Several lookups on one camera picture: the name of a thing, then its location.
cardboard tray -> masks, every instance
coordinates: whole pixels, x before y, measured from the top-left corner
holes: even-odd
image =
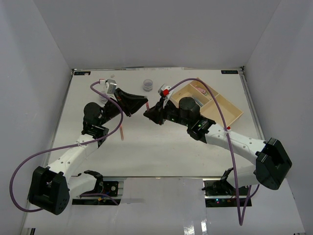
[[[226,125],[230,126],[235,120],[237,120],[242,114],[243,111],[238,109],[235,105],[229,102],[216,90],[208,86],[216,98],[222,113],[224,115]],[[204,95],[197,88],[206,90],[207,95]],[[206,118],[216,121],[218,124],[223,125],[220,113],[216,107],[216,104],[211,97],[210,93],[204,87],[204,85],[198,81],[192,81],[178,92],[174,93],[171,97],[171,101],[178,107],[179,101],[183,97],[193,97],[200,106],[200,113]]]

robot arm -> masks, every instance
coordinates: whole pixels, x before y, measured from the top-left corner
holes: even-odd
[[[229,150],[226,131],[215,121],[200,114],[200,107],[193,98],[184,97],[177,108],[170,100],[169,87],[163,85],[159,90],[161,99],[144,113],[154,123],[162,125],[165,120],[187,127],[187,133],[197,141],[213,144]],[[249,160],[253,165],[239,169],[239,186],[262,184],[269,189],[279,189],[283,179],[292,166],[284,147],[277,139],[255,140],[231,130],[228,131],[234,153]],[[228,188],[235,186],[234,176],[227,170],[220,182]]]
[[[115,96],[116,102],[129,117],[148,102],[145,96],[115,89],[114,80],[106,81],[105,85],[107,93]],[[106,136],[109,130],[102,125],[119,113],[119,109],[111,102],[107,102],[104,107],[94,102],[87,104],[84,108],[83,131],[76,141],[77,146],[69,148],[46,168],[39,166],[35,169],[28,194],[29,202],[53,214],[60,214],[67,206],[70,195],[75,197],[84,192],[101,192],[103,176],[100,173],[87,170],[79,177],[72,177],[72,174],[105,139],[84,143]]]

purple cable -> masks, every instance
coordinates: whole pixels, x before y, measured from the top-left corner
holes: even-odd
[[[258,185],[258,186],[256,187],[254,193],[250,195],[249,199],[250,199],[251,197],[253,197],[253,196],[256,194],[256,192],[259,190],[259,187],[260,187],[260,185]]]
[[[109,199],[111,199],[111,201],[114,202],[114,204],[116,204],[118,206],[118,203],[110,196],[108,196],[105,193],[85,193],[85,194],[80,194],[81,197],[93,197],[93,196],[104,196],[104,197],[108,197]]]
[[[217,109],[219,110],[219,113],[221,115],[221,118],[222,118],[222,121],[223,121],[223,125],[224,125],[224,130],[226,131],[226,137],[227,137],[227,140],[228,140],[228,145],[229,145],[229,151],[230,151],[230,155],[231,155],[231,159],[232,159],[232,163],[233,163],[233,168],[234,168],[234,176],[235,176],[235,190],[236,190],[236,203],[237,203],[237,211],[238,211],[238,220],[239,220],[239,224],[240,226],[242,226],[243,224],[243,221],[244,221],[244,215],[245,215],[245,211],[246,211],[246,205],[248,203],[248,200],[249,198],[251,198],[252,196],[249,197],[250,195],[250,191],[251,191],[251,186],[249,186],[249,190],[248,190],[248,195],[246,197],[246,200],[245,200],[245,205],[244,205],[244,208],[243,208],[243,213],[241,215],[241,212],[240,212],[240,198],[239,198],[239,187],[238,187],[238,177],[237,177],[237,168],[236,168],[236,162],[235,162],[235,155],[234,155],[234,150],[233,150],[233,146],[231,144],[231,140],[230,140],[230,136],[229,136],[229,133],[227,131],[227,125],[226,125],[226,121],[225,121],[225,118],[223,116],[223,113],[221,111],[221,108],[216,100],[216,98],[214,97],[212,91],[210,90],[210,88],[203,82],[201,81],[200,79],[198,78],[187,78],[187,79],[184,79],[182,81],[180,81],[179,83],[177,83],[175,86],[173,86],[169,92],[173,89],[175,89],[177,86],[179,86],[180,84],[186,82],[186,81],[198,81],[198,82],[201,82],[204,87],[209,91],[210,95],[212,96],[216,106],[217,106]]]
[[[109,102],[113,103],[120,111],[121,113],[121,120],[119,121],[119,124],[117,125],[117,127],[111,131],[110,133],[108,133],[107,135],[101,137],[101,138],[98,138],[98,139],[95,139],[95,140],[92,140],[92,141],[87,141],[87,142],[84,142],[84,145],[85,144],[89,144],[89,143],[93,143],[93,142],[96,142],[96,141],[100,141],[110,135],[112,135],[115,131],[117,131],[120,127],[120,125],[122,124],[122,121],[123,121],[123,110],[121,109],[121,107],[117,104],[117,102],[115,100],[113,100],[112,98],[110,98],[109,96],[107,96],[106,94],[103,94],[99,91],[97,91],[95,88],[93,88],[94,85],[96,84],[99,84],[100,82],[97,81],[97,82],[94,82],[90,85],[90,89],[92,89],[94,92],[96,92],[97,94],[103,96],[105,99],[107,99]],[[44,153],[48,153],[48,152],[53,152],[53,151],[56,151],[56,150],[60,150],[60,149],[65,149],[65,148],[72,148],[72,147],[77,147],[79,146],[79,143],[76,143],[76,144],[70,144],[70,145],[66,145],[66,146],[61,146],[61,147],[57,147],[57,148],[52,148],[52,149],[48,149],[48,150],[44,150],[44,151],[41,151],[39,153],[35,153],[33,155],[31,155],[30,157],[26,158],[24,161],[22,161],[21,164],[18,165],[18,167],[14,170],[13,174],[12,174],[12,177],[11,177],[11,180],[10,180],[10,186],[9,186],[9,191],[10,191],[10,197],[11,197],[11,200],[13,202],[13,204],[18,208],[20,209],[21,211],[23,212],[38,212],[38,211],[41,211],[42,209],[35,209],[35,210],[28,210],[28,209],[25,209],[23,207],[21,207],[18,202],[16,201],[15,197],[14,197],[14,194],[13,194],[13,181],[14,181],[14,178],[16,176],[16,174],[18,173],[19,169],[26,163],[28,162],[30,159],[38,156],[38,155],[41,155],[41,154],[44,154]]]

